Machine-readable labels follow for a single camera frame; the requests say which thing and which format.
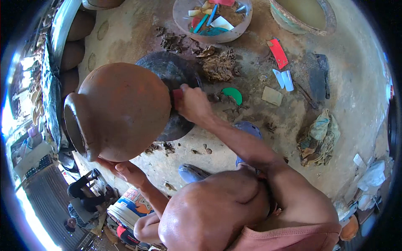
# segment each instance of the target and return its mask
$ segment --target plastic bucket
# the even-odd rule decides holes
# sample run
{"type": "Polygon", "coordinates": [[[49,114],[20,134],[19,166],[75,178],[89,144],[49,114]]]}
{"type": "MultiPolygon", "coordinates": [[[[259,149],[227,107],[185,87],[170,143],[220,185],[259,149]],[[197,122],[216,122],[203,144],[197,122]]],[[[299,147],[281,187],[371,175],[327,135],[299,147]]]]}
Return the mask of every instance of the plastic bucket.
{"type": "Polygon", "coordinates": [[[152,212],[151,205],[134,186],[130,187],[114,205],[110,205],[107,209],[109,215],[130,229],[134,229],[139,218],[152,212]]]}

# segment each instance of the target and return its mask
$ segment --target dirt floor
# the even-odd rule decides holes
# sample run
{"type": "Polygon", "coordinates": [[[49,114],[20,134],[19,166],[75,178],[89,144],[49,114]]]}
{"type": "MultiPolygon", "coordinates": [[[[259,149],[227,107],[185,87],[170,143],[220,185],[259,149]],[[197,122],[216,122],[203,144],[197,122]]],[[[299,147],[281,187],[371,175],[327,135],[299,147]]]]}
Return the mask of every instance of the dirt floor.
{"type": "MultiPolygon", "coordinates": [[[[235,121],[248,120],[259,126],[267,145],[287,157],[292,168],[335,201],[343,198],[355,177],[357,166],[353,157],[356,153],[364,162],[374,154],[377,133],[388,108],[385,91],[389,71],[374,32],[354,3],[349,0],[329,2],[336,13],[337,30],[331,36],[319,37],[295,35],[282,29],[271,16],[269,1],[253,0],[254,12],[247,31],[233,42],[216,45],[234,50],[236,61],[242,67],[242,76],[235,77],[230,83],[210,84],[205,78],[202,81],[207,93],[226,87],[239,89],[244,104],[250,108],[242,111],[235,121]],[[277,65],[266,43],[272,38],[280,40],[289,60],[289,65],[283,70],[290,70],[293,81],[307,92],[310,89],[304,56],[313,52],[328,57],[331,98],[323,102],[319,110],[311,109],[297,90],[287,92],[280,89],[272,72],[277,65]],[[261,76],[266,76],[266,80],[261,81],[261,76]],[[280,107],[261,100],[265,86],[284,95],[280,107]],[[316,119],[323,108],[329,108],[336,118],[341,137],[328,165],[303,167],[297,150],[297,135],[316,119]],[[263,126],[267,122],[277,127],[274,133],[263,126]]],[[[173,0],[154,0],[152,4],[125,1],[118,8],[98,11],[95,28],[85,40],[85,57],[79,65],[80,83],[90,70],[104,64],[135,63],[147,53],[161,51],[161,37],[156,37],[157,26],[181,34],[172,17],[173,3],[173,0]]],[[[186,37],[183,45],[189,48],[184,48],[179,55],[195,64],[197,60],[190,50],[195,48],[195,42],[186,37]]],[[[228,119],[223,110],[230,108],[229,104],[216,103],[213,108],[224,120],[228,119]]],[[[388,154],[384,144],[386,138],[382,142],[377,143],[377,157],[388,154]]],[[[236,155],[214,135],[199,127],[171,143],[175,153],[168,157],[164,151],[155,151],[132,160],[156,187],[169,195],[185,185],[177,172],[180,164],[190,163],[211,173],[235,169],[236,155]],[[207,144],[212,154],[204,154],[203,144],[207,144]],[[202,154],[193,154],[193,149],[202,154]],[[165,182],[170,183],[174,190],[168,190],[165,182]]],[[[98,168],[121,194],[129,187],[97,163],[88,163],[81,156],[75,156],[80,169],[98,168]]]]}

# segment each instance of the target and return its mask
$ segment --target blue plastic tool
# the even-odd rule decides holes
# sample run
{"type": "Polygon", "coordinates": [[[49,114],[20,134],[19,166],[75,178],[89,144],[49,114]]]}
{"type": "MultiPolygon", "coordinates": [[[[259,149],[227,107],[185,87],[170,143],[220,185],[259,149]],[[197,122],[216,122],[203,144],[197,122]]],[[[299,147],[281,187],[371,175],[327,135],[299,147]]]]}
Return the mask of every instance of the blue plastic tool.
{"type": "Polygon", "coordinates": [[[215,16],[216,10],[218,9],[218,4],[215,4],[215,7],[212,10],[211,16],[208,19],[207,26],[211,25],[213,16],[215,16]]]}
{"type": "Polygon", "coordinates": [[[203,17],[203,19],[201,19],[201,21],[197,25],[197,27],[195,27],[194,33],[197,33],[201,29],[201,26],[205,23],[205,21],[207,20],[208,16],[209,16],[208,14],[205,14],[205,16],[203,17]]]}

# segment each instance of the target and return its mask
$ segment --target dark round plate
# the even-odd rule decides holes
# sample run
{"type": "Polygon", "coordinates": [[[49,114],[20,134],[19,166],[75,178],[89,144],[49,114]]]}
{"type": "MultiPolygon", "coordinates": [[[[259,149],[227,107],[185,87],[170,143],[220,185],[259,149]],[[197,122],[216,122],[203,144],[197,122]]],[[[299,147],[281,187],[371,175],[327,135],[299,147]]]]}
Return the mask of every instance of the dark round plate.
{"type": "Polygon", "coordinates": [[[158,75],[169,88],[172,110],[170,111],[169,121],[157,140],[173,141],[180,139],[193,129],[194,123],[187,121],[173,108],[172,91],[179,89],[182,84],[188,84],[192,88],[200,87],[204,89],[198,73],[190,62],[176,54],[165,51],[147,54],[138,60],[136,65],[149,69],[158,75]]]}

